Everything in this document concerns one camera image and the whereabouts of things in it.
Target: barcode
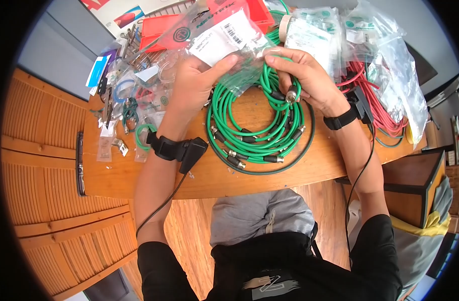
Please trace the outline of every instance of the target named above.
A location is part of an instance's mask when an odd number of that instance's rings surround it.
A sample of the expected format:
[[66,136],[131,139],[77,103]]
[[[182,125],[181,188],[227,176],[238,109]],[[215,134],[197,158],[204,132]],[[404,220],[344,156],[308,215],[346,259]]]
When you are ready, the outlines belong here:
[[234,27],[230,23],[225,25],[225,29],[234,42],[237,44],[241,44],[241,42],[243,42],[243,40],[236,34]]

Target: forearm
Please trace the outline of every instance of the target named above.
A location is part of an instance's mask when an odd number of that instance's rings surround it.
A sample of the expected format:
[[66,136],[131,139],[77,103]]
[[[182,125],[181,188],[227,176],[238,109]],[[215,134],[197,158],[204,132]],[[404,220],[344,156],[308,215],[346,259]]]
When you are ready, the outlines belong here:
[[[340,116],[348,111],[350,105],[346,99],[338,101],[332,107],[332,112],[326,114]],[[377,214],[388,215],[383,195],[382,164],[376,152],[373,152],[365,171],[355,183],[371,154],[371,142],[365,135],[360,122],[356,119],[334,131],[334,134],[345,163],[348,178],[354,185],[354,193],[360,199],[363,223]]]
[[[158,129],[157,137],[165,136],[173,141],[181,141],[186,135],[189,120],[178,114],[166,113],[161,126]],[[134,210],[136,227],[141,226],[143,221],[152,214],[174,190],[174,180],[176,178],[176,160],[168,161],[158,157],[151,149],[148,159],[144,163],[139,178],[137,179],[134,197]],[[169,201],[156,215],[150,223],[152,226],[144,226],[138,233],[138,242],[161,241],[166,242],[162,235],[164,220],[171,208]]]

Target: gray shorts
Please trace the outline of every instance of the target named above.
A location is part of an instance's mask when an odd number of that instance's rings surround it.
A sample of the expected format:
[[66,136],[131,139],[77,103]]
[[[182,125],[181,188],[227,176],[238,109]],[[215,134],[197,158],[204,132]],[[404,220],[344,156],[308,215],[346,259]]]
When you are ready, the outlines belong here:
[[219,198],[211,215],[210,245],[230,246],[272,232],[311,237],[313,213],[291,189]]

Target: left hand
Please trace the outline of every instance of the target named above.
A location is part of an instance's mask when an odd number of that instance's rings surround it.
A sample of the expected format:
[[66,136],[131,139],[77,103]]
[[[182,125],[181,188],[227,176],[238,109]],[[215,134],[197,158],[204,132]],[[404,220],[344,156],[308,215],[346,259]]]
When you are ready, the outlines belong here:
[[203,63],[197,57],[191,56],[182,61],[176,72],[166,114],[176,114],[190,119],[195,117],[207,102],[213,84],[228,72],[237,60],[236,55],[229,55],[204,72],[198,69]]

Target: hand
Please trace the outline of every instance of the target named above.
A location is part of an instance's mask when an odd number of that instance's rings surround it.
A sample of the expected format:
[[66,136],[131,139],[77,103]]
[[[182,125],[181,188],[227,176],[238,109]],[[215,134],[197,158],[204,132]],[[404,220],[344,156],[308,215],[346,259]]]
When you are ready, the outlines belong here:
[[191,56],[182,61],[177,69],[172,96],[166,114],[192,119],[207,102],[214,82],[228,72],[237,62],[236,55],[229,55],[211,69],[201,72],[202,61]]
[[276,47],[271,54],[287,57],[293,62],[267,55],[266,64],[278,73],[280,90],[287,93],[291,87],[290,74],[298,78],[301,84],[301,97],[326,117],[338,117],[350,109],[345,96],[338,90],[326,71],[309,53]]

